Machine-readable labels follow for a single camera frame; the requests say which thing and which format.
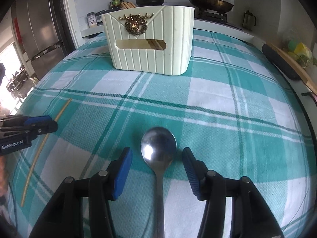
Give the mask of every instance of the metal spoon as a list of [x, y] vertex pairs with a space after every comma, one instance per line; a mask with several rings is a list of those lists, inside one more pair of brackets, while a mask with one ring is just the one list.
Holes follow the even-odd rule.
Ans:
[[163, 127], [149, 129], [141, 140], [144, 161], [156, 175], [156, 238], [165, 238], [163, 175], [176, 155], [176, 140]]

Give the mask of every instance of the frying pan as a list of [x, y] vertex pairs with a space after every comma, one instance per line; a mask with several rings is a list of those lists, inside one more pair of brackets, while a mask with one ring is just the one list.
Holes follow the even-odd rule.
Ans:
[[233, 4], [223, 0], [189, 0], [196, 7], [213, 10], [218, 13], [227, 13], [232, 10]]

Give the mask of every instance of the tablecloth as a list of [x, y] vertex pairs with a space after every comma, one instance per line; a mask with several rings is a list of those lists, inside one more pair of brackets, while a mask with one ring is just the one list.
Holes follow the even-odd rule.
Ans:
[[[125, 146], [133, 162], [122, 195], [110, 202], [118, 237], [152, 237], [155, 177], [143, 161], [140, 141], [154, 126], [168, 128], [178, 155], [164, 175], [167, 238], [196, 237], [204, 202], [192, 194], [181, 151], [227, 178], [249, 176], [286, 237], [297, 237], [316, 196], [316, 161], [307, 122], [289, 84], [255, 47], [238, 39], [194, 30], [188, 70], [166, 76], [113, 68], [103, 35], [57, 64], [18, 113], [55, 118], [72, 98], [35, 166], [20, 206], [33, 146], [8, 155], [18, 231], [27, 237], [54, 191], [67, 176], [87, 178], [106, 169]], [[8, 211], [15, 223], [13, 200]], [[224, 237], [229, 237], [230, 199]], [[84, 232], [89, 237], [84, 200]]]

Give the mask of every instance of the metal bolt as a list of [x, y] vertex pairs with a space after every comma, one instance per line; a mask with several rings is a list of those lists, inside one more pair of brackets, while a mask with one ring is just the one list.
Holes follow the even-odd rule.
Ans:
[[207, 175], [210, 177], [215, 177], [216, 176], [216, 172], [214, 170], [208, 170], [207, 171]]
[[65, 183], [71, 183], [73, 181], [73, 178], [72, 177], [66, 177], [65, 179], [64, 179], [64, 182]]
[[98, 173], [100, 176], [106, 176], [108, 174], [108, 171], [107, 170], [101, 170], [99, 171]]
[[250, 182], [250, 179], [247, 176], [243, 176], [241, 179], [242, 179], [243, 182], [246, 182], [246, 183]]

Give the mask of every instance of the human hand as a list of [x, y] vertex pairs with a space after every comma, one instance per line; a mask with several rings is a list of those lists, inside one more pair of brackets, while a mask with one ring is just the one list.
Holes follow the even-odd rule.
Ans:
[[5, 156], [0, 156], [0, 197], [8, 191], [8, 173], [5, 170]]

